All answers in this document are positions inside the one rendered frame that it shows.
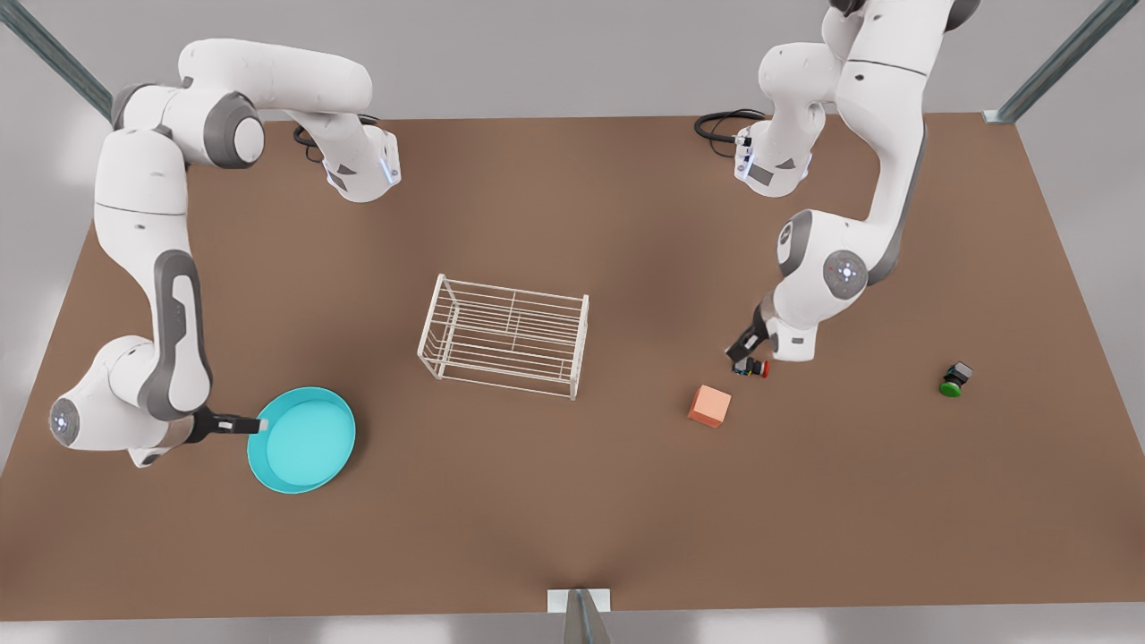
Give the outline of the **turquoise plate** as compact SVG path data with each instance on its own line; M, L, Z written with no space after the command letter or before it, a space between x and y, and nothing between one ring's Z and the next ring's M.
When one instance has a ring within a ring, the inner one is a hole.
M267 403L256 417L263 429L247 439L247 464L256 481L273 492L316 490L352 457L357 435L354 413L331 390L291 390Z

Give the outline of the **orange cube block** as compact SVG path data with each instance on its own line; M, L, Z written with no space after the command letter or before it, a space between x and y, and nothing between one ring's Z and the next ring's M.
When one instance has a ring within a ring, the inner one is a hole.
M692 396L690 411L687 417L698 421L709 429L719 429L726 419L732 396L708 385L700 385L698 392Z

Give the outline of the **silver frame post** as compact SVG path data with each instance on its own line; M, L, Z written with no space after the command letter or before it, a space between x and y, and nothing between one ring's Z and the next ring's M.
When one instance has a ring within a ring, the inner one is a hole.
M1055 53L1039 66L1006 99L1003 105L981 111L985 123L1017 123L1030 111L1039 99L1043 99L1064 74L1082 60L1112 28L1132 11L1142 0L1101 0L1101 3L1060 44Z
M562 644L613 644L601 616L611 612L610 589L548 589L547 611L564 615Z
M0 23L11 30L21 42L37 54L71 89L108 123L112 121L112 94L90 70L61 44L40 19L19 0L0 0Z

